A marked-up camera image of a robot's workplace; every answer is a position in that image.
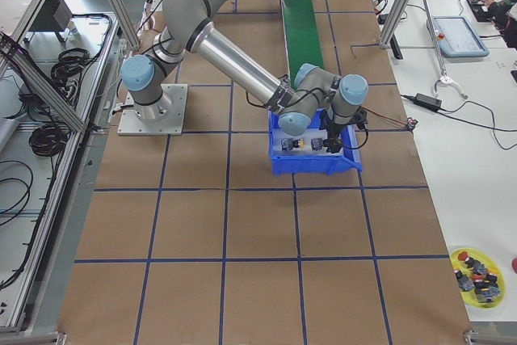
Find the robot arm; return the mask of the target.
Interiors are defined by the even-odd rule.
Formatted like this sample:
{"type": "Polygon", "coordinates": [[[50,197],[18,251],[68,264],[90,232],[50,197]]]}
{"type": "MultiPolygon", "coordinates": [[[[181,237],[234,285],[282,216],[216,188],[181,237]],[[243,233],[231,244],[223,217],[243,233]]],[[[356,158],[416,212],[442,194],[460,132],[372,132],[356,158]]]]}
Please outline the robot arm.
{"type": "Polygon", "coordinates": [[[302,135],[319,116],[327,152],[343,149],[340,134],[345,127],[367,123],[362,106],[367,81],[358,74],[342,77],[309,63],[300,67],[293,84],[275,77],[216,29],[212,17],[227,1],[162,0],[166,26],[155,37],[154,48],[129,57],[120,71],[136,118],[149,124],[171,114],[174,100],[162,83],[186,53],[197,53],[253,95],[262,109],[276,114],[288,135],[302,135]]]}

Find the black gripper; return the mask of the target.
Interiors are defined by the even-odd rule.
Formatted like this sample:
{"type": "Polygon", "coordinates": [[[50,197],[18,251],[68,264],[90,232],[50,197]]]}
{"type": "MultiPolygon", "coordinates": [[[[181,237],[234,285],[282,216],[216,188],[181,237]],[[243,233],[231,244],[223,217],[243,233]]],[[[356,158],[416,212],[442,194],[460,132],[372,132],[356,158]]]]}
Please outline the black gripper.
{"type": "Polygon", "coordinates": [[[327,153],[336,154],[341,151],[343,142],[339,137],[346,127],[347,124],[337,124],[332,121],[329,116],[323,118],[322,128],[325,129],[327,133],[327,139],[325,139],[327,153]]]}

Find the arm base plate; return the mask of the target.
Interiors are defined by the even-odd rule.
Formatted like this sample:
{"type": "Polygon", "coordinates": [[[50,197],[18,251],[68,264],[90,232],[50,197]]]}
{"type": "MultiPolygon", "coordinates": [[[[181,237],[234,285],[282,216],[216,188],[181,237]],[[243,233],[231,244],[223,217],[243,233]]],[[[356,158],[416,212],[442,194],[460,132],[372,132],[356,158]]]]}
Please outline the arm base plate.
{"type": "Polygon", "coordinates": [[[162,97],[155,104],[142,106],[134,103],[130,93],[120,117],[118,134],[121,136],[181,136],[187,104],[187,84],[162,84],[162,97]]]}

